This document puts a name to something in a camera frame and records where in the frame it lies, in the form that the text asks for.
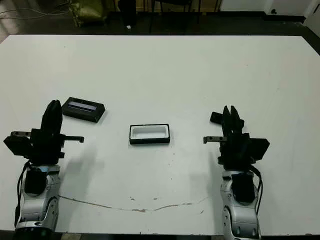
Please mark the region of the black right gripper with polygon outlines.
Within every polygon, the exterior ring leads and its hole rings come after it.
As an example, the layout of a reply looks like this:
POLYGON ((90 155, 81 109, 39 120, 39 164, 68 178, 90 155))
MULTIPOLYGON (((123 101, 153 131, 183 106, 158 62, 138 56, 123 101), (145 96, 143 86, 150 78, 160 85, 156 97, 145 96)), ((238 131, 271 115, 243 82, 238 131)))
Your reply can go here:
POLYGON ((270 142, 266 138, 252 138, 249 133, 241 132, 241 119, 233 105, 231 114, 224 106, 221 126, 222 136, 204 136, 203 143, 219 143, 220 156, 217 161, 226 171, 247 171, 251 165, 262 160, 270 142))

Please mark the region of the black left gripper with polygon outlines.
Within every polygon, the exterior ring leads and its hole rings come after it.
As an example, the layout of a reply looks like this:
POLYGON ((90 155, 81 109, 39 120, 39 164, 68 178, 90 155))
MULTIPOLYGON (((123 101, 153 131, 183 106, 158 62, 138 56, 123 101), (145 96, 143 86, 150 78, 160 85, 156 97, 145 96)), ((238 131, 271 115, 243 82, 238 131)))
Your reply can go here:
POLYGON ((3 142, 15 156, 22 156, 33 165, 56 165, 65 156, 62 148, 66 141, 85 140, 83 136, 61 134, 62 121, 61 103, 52 100, 42 116, 40 129, 12 131, 3 142))

